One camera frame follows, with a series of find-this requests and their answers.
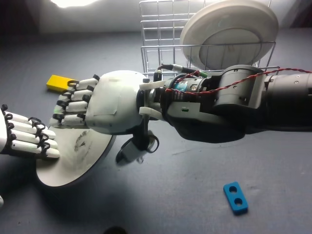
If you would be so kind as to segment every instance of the wire dish rack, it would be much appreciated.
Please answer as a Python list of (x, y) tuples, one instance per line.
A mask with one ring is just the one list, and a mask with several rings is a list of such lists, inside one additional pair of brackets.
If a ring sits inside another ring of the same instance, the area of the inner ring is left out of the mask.
[[(269, 66), (273, 55), (276, 42), (260, 42), (260, 43), (236, 43), (236, 44), (210, 44), (210, 45), (180, 45), (180, 34), (187, 21), (203, 7), (217, 2), (219, 0), (147, 0), (139, 3), (141, 13), (141, 34), (143, 46), (141, 47), (143, 71), (147, 77), (152, 75), (157, 67), (164, 64), (178, 64), (189, 68), (198, 69), (192, 65), (192, 61), (188, 61), (182, 52), (182, 47), (192, 49), (200, 47), (206, 52), (206, 59), (209, 51), (213, 48), (223, 50), (223, 56), (220, 61), (221, 65), (224, 60), (225, 50), (228, 46), (239, 45), (240, 48), (248, 46), (270, 45), (270, 51), (260, 60), (251, 61), (255, 67), (260, 69), (274, 69), (278, 66)], [(220, 72), (223, 70), (210, 70), (205, 67), (205, 72)], [(176, 72), (163, 71), (163, 75), (174, 76)]]

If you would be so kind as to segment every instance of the sponge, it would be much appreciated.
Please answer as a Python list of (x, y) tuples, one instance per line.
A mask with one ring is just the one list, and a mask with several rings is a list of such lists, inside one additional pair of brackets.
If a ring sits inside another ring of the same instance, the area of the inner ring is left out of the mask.
[(51, 75), (50, 79), (47, 82), (47, 88), (57, 92), (63, 92), (68, 89), (67, 82), (69, 82), (70, 80), (74, 79)]

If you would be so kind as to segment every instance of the light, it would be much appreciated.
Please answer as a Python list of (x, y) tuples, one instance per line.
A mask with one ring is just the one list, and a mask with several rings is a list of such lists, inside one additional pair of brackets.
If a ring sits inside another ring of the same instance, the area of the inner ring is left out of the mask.
[(65, 8), (69, 6), (86, 6), (98, 0), (51, 0), (58, 7)]

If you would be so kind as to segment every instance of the white robotic hand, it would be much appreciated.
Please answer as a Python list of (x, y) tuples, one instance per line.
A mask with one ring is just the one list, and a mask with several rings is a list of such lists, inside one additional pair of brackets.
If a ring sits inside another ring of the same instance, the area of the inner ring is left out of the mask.
[(145, 79), (138, 72), (114, 71), (70, 81), (69, 89), (59, 96), (50, 125), (91, 128), (110, 135), (133, 134), (116, 157), (118, 165), (152, 153), (158, 139), (148, 132), (148, 120), (144, 122), (139, 113), (144, 106), (144, 92), (139, 89)]
[(47, 129), (40, 119), (26, 118), (7, 111), (2, 105), (0, 114), (1, 154), (40, 158), (59, 158), (55, 133)]

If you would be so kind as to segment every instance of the hole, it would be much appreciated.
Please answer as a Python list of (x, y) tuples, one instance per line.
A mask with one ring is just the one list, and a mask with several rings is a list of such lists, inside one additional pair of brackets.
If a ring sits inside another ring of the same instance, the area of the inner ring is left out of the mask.
[(104, 234), (127, 234), (127, 232), (121, 227), (111, 227), (107, 229)]
[(243, 204), (243, 201), (242, 201), (242, 199), (240, 199), (240, 198), (236, 198), (236, 199), (234, 200), (234, 203), (235, 203), (236, 206), (241, 206), (241, 205)]
[(235, 186), (231, 186), (231, 187), (229, 188), (229, 191), (230, 191), (231, 194), (236, 194), (237, 188), (236, 188)]

